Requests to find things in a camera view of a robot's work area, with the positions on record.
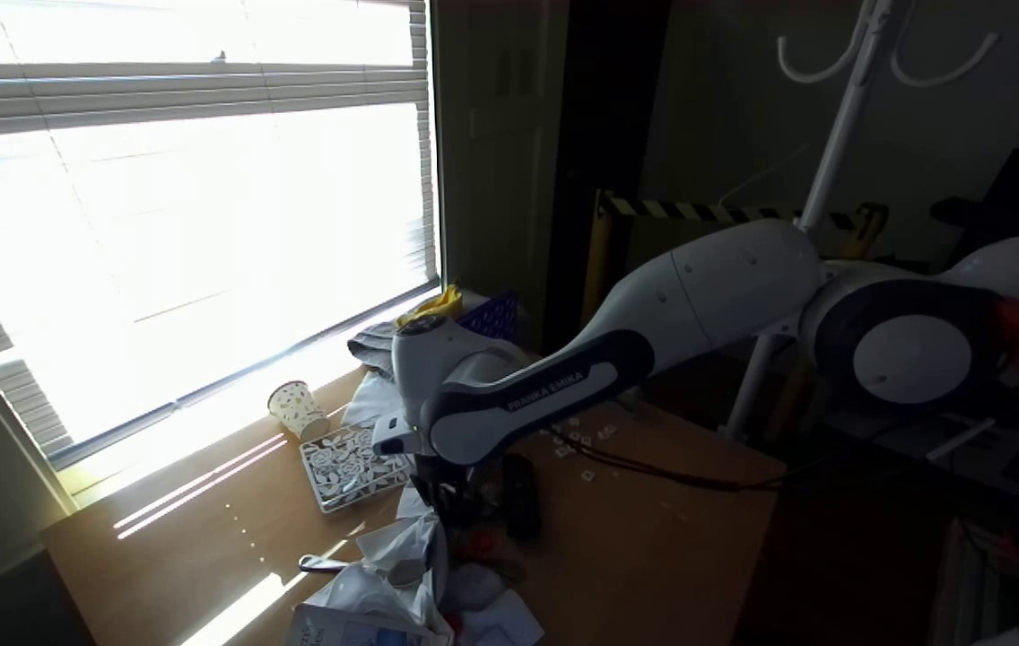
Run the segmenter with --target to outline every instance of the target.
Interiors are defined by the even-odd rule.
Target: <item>wooden desk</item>
[[[341,380],[323,395],[336,403],[349,386],[351,380]],[[753,480],[781,470],[650,407],[599,407],[573,432],[604,447],[713,477]],[[525,452],[537,467],[546,532],[537,547],[509,547],[509,555],[525,563],[518,589],[546,644],[733,639],[776,495],[713,495],[618,475],[556,455],[540,433],[525,441]],[[220,609],[243,608],[243,591],[287,584],[238,630],[238,644],[281,644],[289,608],[326,581],[294,578],[299,551],[323,551],[387,524],[390,514],[394,495],[323,516],[294,446],[256,425],[50,528],[48,550],[95,644],[182,644]]]

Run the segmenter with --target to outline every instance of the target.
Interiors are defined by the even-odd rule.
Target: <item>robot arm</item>
[[[788,221],[745,221],[626,273],[558,350],[527,362],[514,345],[447,321],[397,331],[394,377],[411,447],[470,467],[581,407],[800,313],[823,263]]]

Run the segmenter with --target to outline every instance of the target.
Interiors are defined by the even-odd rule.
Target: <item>cable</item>
[[[681,489],[704,489],[704,490],[780,490],[781,489],[781,477],[768,477],[768,480],[698,477],[698,475],[681,475],[681,470],[662,470],[656,464],[626,461],[626,455],[618,455],[618,452],[604,452],[604,447],[591,447],[591,446],[586,446],[571,433],[558,433],[558,432],[546,432],[546,433],[556,437],[558,446],[568,446],[571,452],[591,461],[591,464],[626,470],[626,475],[659,477],[659,480],[672,480],[672,484],[681,484]]]
[[[776,161],[768,161],[768,164],[757,170],[753,175],[744,175],[744,179],[734,179],[733,185],[724,185],[713,206],[724,206],[724,201],[733,201],[734,193],[744,193],[744,191],[763,184],[768,175],[781,173],[784,164],[793,164],[793,161],[803,157],[808,151],[812,151],[812,142],[800,142],[800,148],[780,155]]]

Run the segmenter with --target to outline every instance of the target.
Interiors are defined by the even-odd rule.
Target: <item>window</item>
[[[0,391],[48,455],[439,276],[420,0],[0,0]]]

